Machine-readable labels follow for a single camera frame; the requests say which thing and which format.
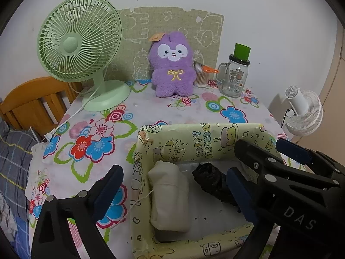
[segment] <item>table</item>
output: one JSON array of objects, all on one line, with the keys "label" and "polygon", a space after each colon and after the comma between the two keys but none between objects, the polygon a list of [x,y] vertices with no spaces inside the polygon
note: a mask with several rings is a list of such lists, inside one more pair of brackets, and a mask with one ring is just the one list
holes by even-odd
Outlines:
[{"label": "table", "polygon": [[[117,225],[129,210],[132,165],[138,129],[143,125],[179,123],[261,123],[277,138],[286,137],[277,121],[251,90],[241,97],[223,96],[218,83],[209,81],[206,88],[194,87],[189,97],[158,98],[150,80],[129,81],[131,94],[113,109],[101,112],[81,111],[58,129],[44,148],[42,159],[30,168],[29,211],[30,245],[44,200],[48,195],[58,199],[89,190],[103,178],[113,164],[124,170],[124,181],[103,220],[97,223],[108,246],[118,259],[132,258],[130,221]],[[81,106],[78,97],[62,119],[64,122]],[[82,258],[88,258],[74,221],[69,220],[76,247]]]}]

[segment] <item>cotton swab container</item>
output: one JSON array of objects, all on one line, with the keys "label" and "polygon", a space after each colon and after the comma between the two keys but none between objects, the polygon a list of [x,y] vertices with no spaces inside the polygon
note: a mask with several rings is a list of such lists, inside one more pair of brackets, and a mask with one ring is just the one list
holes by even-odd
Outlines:
[{"label": "cotton swab container", "polygon": [[194,62],[194,70],[196,72],[196,79],[193,83],[197,88],[207,87],[207,82],[213,79],[213,74],[218,73],[216,69]]}]

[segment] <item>green desk fan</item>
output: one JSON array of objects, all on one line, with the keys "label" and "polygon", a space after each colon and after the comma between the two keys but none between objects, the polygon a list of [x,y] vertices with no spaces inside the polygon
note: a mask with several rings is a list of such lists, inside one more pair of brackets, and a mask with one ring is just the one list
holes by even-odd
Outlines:
[{"label": "green desk fan", "polygon": [[120,18],[108,1],[66,0],[42,24],[37,53],[46,71],[58,80],[93,78],[94,87],[82,103],[88,111],[103,111],[120,104],[130,93],[122,81],[104,81],[103,71],[113,60],[120,40]]}]

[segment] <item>jar handle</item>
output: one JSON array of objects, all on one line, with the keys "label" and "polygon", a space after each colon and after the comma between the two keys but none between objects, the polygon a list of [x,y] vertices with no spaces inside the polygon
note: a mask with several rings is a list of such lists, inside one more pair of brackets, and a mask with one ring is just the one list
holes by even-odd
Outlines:
[{"label": "jar handle", "polygon": [[[220,72],[220,67],[222,67],[222,66],[225,66],[224,73]],[[218,69],[217,69],[219,71],[219,73],[216,74],[216,79],[217,79],[218,82],[222,82],[224,80],[225,72],[228,69],[228,67],[229,67],[229,63],[228,62],[227,63],[220,63],[219,64]]]}]

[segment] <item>wooden headboard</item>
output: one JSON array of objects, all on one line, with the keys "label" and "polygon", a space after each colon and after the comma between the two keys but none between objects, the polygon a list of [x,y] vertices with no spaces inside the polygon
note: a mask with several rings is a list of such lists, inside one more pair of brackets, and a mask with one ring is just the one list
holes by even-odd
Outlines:
[{"label": "wooden headboard", "polygon": [[[80,82],[71,85],[78,92],[82,90]],[[30,80],[7,95],[0,104],[0,115],[15,129],[27,130],[32,126],[43,137],[57,125],[51,120],[40,99],[46,100],[56,121],[60,122],[67,109],[59,92],[65,92],[70,103],[78,95],[67,82],[61,82],[53,77]]]}]

